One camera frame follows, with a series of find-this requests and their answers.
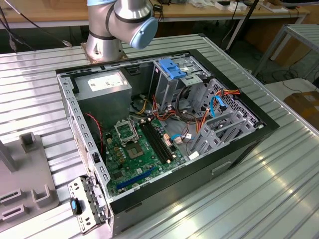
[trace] ribbed metal surface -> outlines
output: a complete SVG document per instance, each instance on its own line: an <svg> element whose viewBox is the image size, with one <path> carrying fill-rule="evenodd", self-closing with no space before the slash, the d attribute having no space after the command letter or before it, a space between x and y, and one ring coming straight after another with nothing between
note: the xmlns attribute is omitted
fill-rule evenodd
<svg viewBox="0 0 319 239"><path fill-rule="evenodd" d="M318 238L319 137L207 38L153 40L129 57L198 49L281 126L241 165L128 229L117 238ZM5 231L1 238L81 237L66 184L85 173L65 119L53 69L88 64L83 50L0 56L0 139L40 134L62 205ZM85 238L105 238L100 227Z"/></svg>
<svg viewBox="0 0 319 239"><path fill-rule="evenodd" d="M291 24L286 31L315 51L319 51L319 24Z"/></svg>

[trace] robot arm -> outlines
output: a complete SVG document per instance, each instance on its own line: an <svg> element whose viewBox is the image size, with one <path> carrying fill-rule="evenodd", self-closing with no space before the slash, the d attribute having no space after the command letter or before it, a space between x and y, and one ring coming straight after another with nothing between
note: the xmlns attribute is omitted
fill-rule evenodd
<svg viewBox="0 0 319 239"><path fill-rule="evenodd" d="M120 59L121 41L137 49L145 48L158 28L147 0L88 0L88 12L86 51L97 61Z"/></svg>

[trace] yellow wire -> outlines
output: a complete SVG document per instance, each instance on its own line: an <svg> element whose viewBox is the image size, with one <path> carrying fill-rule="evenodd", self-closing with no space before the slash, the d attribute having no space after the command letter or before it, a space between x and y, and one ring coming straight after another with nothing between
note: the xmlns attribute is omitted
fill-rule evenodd
<svg viewBox="0 0 319 239"><path fill-rule="evenodd" d="M236 91L231 91L231 90L224 90L224 91L229 91L229 92L237 92L238 90L236 90Z"/></svg>
<svg viewBox="0 0 319 239"><path fill-rule="evenodd" d="M146 102L147 102L147 100L146 100L146 99L144 99L144 105L143 105L143 108L141 109L141 111L137 112L136 114L141 115L141 114L145 111L145 108L146 108Z"/></svg>

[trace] blue drive bay latch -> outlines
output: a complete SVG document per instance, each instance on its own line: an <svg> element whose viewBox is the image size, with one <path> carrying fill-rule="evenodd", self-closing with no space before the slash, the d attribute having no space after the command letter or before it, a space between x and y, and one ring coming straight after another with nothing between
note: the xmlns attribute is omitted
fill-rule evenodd
<svg viewBox="0 0 319 239"><path fill-rule="evenodd" d="M172 79L179 79L186 76L186 72L181 71L176 63L174 63L171 59L161 59L159 60L160 65L163 69L169 73L169 76Z"/></svg>

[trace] open computer chassis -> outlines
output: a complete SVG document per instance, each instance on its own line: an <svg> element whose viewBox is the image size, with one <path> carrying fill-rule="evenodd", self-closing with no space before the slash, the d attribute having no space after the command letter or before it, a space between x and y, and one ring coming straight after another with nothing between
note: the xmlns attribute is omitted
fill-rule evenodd
<svg viewBox="0 0 319 239"><path fill-rule="evenodd" d="M247 122L250 123L250 126L248 125L246 129L253 127L253 130L248 130L246 134L241 132L242 135L240 137L230 140L228 143L224 143L227 142L228 138L225 139L224 137L222 139L224 142L218 139L218 144L221 146L218 147L217 150L208 150L208 146L204 149L203 147L200 147L199 144L196 148L195 143L193 143L190 146L192 152L201 150L201 153L199 153L199 156L195 159L190 160L187 157L185 150L181 150L183 154L182 156L187 158L187 160L176 169L170 170L155 179L150 179L148 182L141 184L139 187L132 188L125 193L121 193L117 196L110 195L106 185L110 182L111 176L107 170L103 157L101 157L100 150L92 137L92 132L88 127L85 117L83 116L83 109L78 104L77 93L79 92L79 89L76 84L76 79L126 68L125 74L121 74L121 77L128 80L128 82L124 82L125 86L122 85L122 87L127 87L125 88L125 92L129 92L129 90L131 90L128 94L129 96L131 94L138 95L147 92L149 94L148 97L150 98L151 94L155 94L156 89L159 89L157 85L154 86L153 79L157 77L158 82L160 81L161 76L169 78L169 75L165 74L164 70L161 68L159 60L163 58L175 60L185 56L194 59L194 61L197 62L197 66L200 68L200 71L206 72L206 75L209 76L208 78L210 81L205 83L205 87L211 87L213 91L218 90L220 87L230 90L237 89L237 87L226 76L224 76L197 50L173 52L111 63L101 63L57 70L57 78L67 118L74 134L81 159L88 173L88 177L77 178L69 184L69 191L72 198L71 206L75 214L78 215L78 223L82 233L87 233L100 224L106 224L109 226L113 235L117 235L118 233L125 231L141 220L194 191L226 170L236 166L258 144L269 137L270 134L279 127L275 121L273 121L251 99L242 93L236 96L238 104L233 105L232 99L226 101L228 105L233 107L229 107L232 111L225 111L224 114L220 112L219 117L221 118L219 119L224 119L227 115L237 117L236 120L243 120L243 117L245 117L244 120L247 120ZM143 66L143 64L150 63L154 64L151 73L148 73L150 78L152 78L151 81L147 81L143 78L143 81L139 79L140 81L136 82L136 76L138 77L138 74L133 74L135 75L135 78L130 81L127 67ZM161 68L159 73L160 76L156 76L156 72L159 68ZM204 84L204 82L202 82L197 76L194 78L195 79L192 79L192 84L195 84L196 80L201 82L202 85ZM183 80L179 80L178 83L182 86L188 84L185 81L185 78ZM158 94L156 94L156 96L160 98L160 101L164 100L164 98L168 95L167 90L169 90L169 87L162 89L162 91L165 92L162 96L158 96ZM204 89L201 91L201 87L199 87L196 92L189 93L190 96L192 94L193 97L194 95L201 96L200 94L207 94L207 90ZM120 97L121 100L123 100L126 96L127 94L123 93L123 97ZM201 99L201 101L197 103L198 109L203 102L207 102L207 100ZM159 105L159 107L161 110L164 110L162 109L163 104ZM124 115L128 115L128 109L126 112L125 107L122 109L122 112L124 112ZM197 110L194 113L199 117L203 114L200 110ZM216 119L213 118L210 121L207 121L207 123L203 126L203 130L194 139L194 142L198 142L198 140L201 139L200 137L203 137L204 134L212 133L209 122L214 125L214 123L216 123ZM235 134L238 132L233 130L230 132L229 136L232 133L234 134L232 138L234 138Z"/></svg>

